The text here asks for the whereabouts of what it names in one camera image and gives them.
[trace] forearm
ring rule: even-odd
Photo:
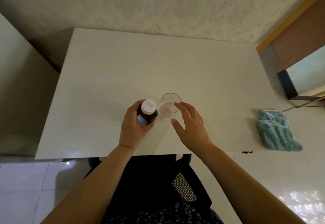
[[[221,149],[209,145],[196,154],[213,173],[243,224],[304,223]]]
[[[116,147],[42,224],[100,223],[133,152],[130,148]]]

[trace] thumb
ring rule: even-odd
[[[154,120],[153,122],[149,123],[148,125],[144,126],[142,129],[144,130],[145,133],[147,133],[148,131],[151,130],[151,128],[153,127],[153,125],[156,123],[156,120]]]
[[[183,127],[181,126],[181,124],[176,120],[176,119],[171,119],[172,125],[177,133],[177,135],[179,137],[181,137],[183,135],[183,133],[185,132]]]

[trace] black cable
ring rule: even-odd
[[[292,107],[292,108],[286,109],[286,110],[284,110],[284,111],[282,111],[282,112],[288,111],[288,110],[290,110],[290,109],[294,109],[294,108],[296,108],[296,107]],[[322,106],[304,106],[304,107],[325,107],[325,105],[322,105]]]

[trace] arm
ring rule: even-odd
[[[154,122],[145,127],[136,124],[136,109],[142,101],[128,108],[121,127],[119,145],[52,210],[42,224],[101,222],[126,164],[154,125]]]
[[[243,224],[305,223],[285,204],[216,147],[204,121],[188,103],[175,103],[182,112],[185,129],[172,119],[183,144],[210,169]]]

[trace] folded towel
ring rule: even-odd
[[[288,117],[278,110],[262,109],[257,122],[264,146],[275,151],[302,151],[295,139]]]

